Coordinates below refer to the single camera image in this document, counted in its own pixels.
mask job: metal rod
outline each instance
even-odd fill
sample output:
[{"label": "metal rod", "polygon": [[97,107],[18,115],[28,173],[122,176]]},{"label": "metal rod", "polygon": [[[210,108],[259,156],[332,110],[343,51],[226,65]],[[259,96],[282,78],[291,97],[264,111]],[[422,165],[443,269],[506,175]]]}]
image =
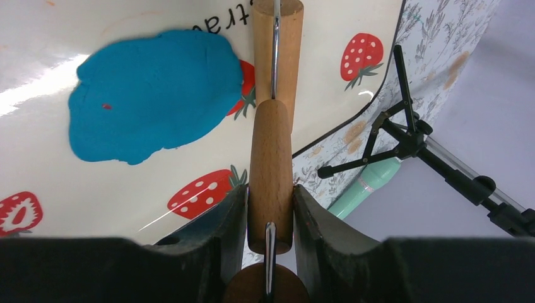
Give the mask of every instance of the metal rod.
[{"label": "metal rod", "polygon": [[275,223],[266,224],[266,253],[264,254],[264,301],[263,303],[273,303],[273,288],[275,275],[275,240],[277,236],[277,227]]},{"label": "metal rod", "polygon": [[[427,139],[425,140],[425,143],[427,143],[427,148],[431,152],[436,154],[436,156],[441,158],[444,162],[449,163],[451,166],[460,170],[463,174],[465,174],[470,179],[474,179],[475,177],[479,176],[479,174],[476,171],[474,171],[468,165],[466,165],[463,161],[455,157],[455,155],[451,154],[447,149],[445,149],[442,145],[440,145],[430,136],[427,137]],[[519,212],[523,212],[524,210],[526,210],[522,205],[518,204],[518,202],[513,200],[510,196],[507,196],[503,191],[501,191],[497,187],[494,190],[494,193],[490,195],[489,199],[493,200],[497,204],[500,204],[500,203],[509,204],[513,206],[514,208],[516,208]]]},{"label": "metal rod", "polygon": [[281,38],[281,0],[273,1],[273,48],[271,49],[271,98],[277,97],[279,41]]}]

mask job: red strawberry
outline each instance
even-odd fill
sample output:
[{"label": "red strawberry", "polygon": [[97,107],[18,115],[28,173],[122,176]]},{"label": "red strawberry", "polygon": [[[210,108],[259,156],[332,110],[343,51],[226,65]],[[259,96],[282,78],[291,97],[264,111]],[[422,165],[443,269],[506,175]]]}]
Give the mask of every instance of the red strawberry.
[{"label": "red strawberry", "polygon": [[340,73],[342,79],[349,81],[346,90],[353,88],[358,81],[362,82],[364,76],[375,76],[373,70],[383,65],[383,43],[369,33],[358,33],[349,42],[342,56]]},{"label": "red strawberry", "polygon": [[0,237],[18,237],[19,233],[31,233],[43,219],[43,209],[37,197],[23,191],[0,201]]},{"label": "red strawberry", "polygon": [[204,175],[177,192],[167,203],[167,208],[190,220],[221,202],[226,194],[247,182],[247,171],[241,177],[234,165]]},{"label": "red strawberry", "polygon": [[247,117],[247,109],[249,109],[250,105],[253,109],[256,107],[256,104],[254,103],[256,98],[254,89],[254,66],[242,60],[240,60],[240,66],[244,73],[242,98],[227,114],[227,116],[235,114],[234,120],[237,120],[241,113],[244,113],[244,117]]}]

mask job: floral patterned paper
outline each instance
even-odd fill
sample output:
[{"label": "floral patterned paper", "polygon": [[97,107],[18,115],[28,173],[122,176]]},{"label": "floral patterned paper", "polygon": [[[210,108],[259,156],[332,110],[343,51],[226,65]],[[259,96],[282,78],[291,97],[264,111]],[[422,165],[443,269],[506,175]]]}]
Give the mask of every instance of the floral patterned paper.
[{"label": "floral patterned paper", "polygon": [[[500,0],[406,1],[396,44],[403,47],[413,108],[431,126],[499,3]],[[294,182],[303,185],[324,208],[329,207],[360,169],[330,179],[318,178],[317,169],[362,157],[371,123],[381,111],[400,100],[392,58],[383,87],[370,107],[359,118],[293,159]],[[392,117],[392,121],[405,123],[402,114]],[[396,144],[380,131],[374,153],[390,150]],[[260,261],[262,256],[251,252],[246,243],[242,266]]]}]

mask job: flattened play dough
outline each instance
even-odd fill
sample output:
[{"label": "flattened play dough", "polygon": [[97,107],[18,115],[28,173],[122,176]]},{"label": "flattened play dough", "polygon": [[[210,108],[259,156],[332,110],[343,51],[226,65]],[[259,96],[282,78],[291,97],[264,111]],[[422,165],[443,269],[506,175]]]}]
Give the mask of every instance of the flattened play dough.
[{"label": "flattened play dough", "polygon": [[196,30],[108,45],[77,73],[69,98],[74,154],[131,165],[208,134],[240,100],[243,79],[229,42]]}]

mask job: wooden handle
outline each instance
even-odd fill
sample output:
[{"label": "wooden handle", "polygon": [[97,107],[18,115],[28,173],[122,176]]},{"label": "wooden handle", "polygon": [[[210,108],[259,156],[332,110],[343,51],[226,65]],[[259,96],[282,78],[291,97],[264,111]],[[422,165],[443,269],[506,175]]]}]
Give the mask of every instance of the wooden handle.
[{"label": "wooden handle", "polygon": [[[281,0],[281,31],[277,100],[288,109],[290,131],[297,90],[297,73],[303,31],[303,3]],[[255,0],[252,7],[256,100],[271,100],[271,48],[273,45],[273,0]]]},{"label": "wooden handle", "polygon": [[[310,297],[303,282],[288,268],[277,264],[273,281],[273,302],[309,303]],[[258,303],[265,290],[264,267],[253,264],[239,271],[225,288],[222,303]]]},{"label": "wooden handle", "polygon": [[266,223],[274,222],[276,253],[286,253],[293,233],[293,181],[288,111],[279,100],[266,100],[256,109],[249,172],[249,248],[264,254]]}]

